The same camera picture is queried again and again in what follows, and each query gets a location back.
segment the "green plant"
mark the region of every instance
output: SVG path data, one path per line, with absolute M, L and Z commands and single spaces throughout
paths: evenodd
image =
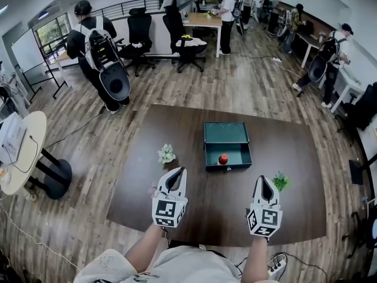
M 161 150 L 158 150 L 157 151 L 158 153 L 158 162 L 162 162 L 162 163 L 170 163 L 172 162 L 174 159 L 176 159 L 176 156 L 173 154 L 173 148 L 171 147 L 171 145 L 167 145 L 165 144 Z
M 289 183 L 290 183 L 290 178 L 280 172 L 278 172 L 275 178 L 273 179 L 273 184 L 276 186 L 279 192 L 285 189 Z

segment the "window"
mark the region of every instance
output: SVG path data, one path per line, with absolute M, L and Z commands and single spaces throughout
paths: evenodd
M 50 44 L 51 48 L 54 48 L 63 37 L 68 35 L 71 30 L 70 22 L 68 20 L 67 14 L 61 15 L 60 17 L 50 21 L 41 28 L 37 29 L 37 34 L 42 46 Z M 43 48 L 44 51 L 48 51 L 50 47 Z

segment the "black cap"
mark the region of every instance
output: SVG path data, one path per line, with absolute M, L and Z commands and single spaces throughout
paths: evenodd
M 351 33 L 351 35 L 353 35 L 352 28 L 351 28 L 351 26 L 349 26 L 349 24 L 347 24 L 347 23 L 342 24 L 342 29 L 344 31 L 349 31 Z
M 75 15 L 78 15 L 78 16 L 89 15 L 91 11 L 92 11 L 92 6 L 87 0 L 80 1 L 75 6 Z

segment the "whiteboard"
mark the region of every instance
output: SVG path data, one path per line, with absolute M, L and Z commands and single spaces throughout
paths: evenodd
M 38 48 L 32 29 L 29 29 L 12 45 L 12 50 L 23 72 L 45 61 Z

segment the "power strip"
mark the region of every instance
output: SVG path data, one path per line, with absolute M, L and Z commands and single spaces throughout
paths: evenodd
M 275 261 L 277 260 L 277 263 L 273 261 L 272 259 L 267 263 L 267 267 L 269 269 L 268 270 L 269 276 L 276 274 L 278 271 L 280 271 L 282 268 L 284 268 L 287 265 L 285 256 L 281 255 L 283 257 L 281 260 L 279 260 L 279 256 L 277 257 L 277 259 L 275 259 Z

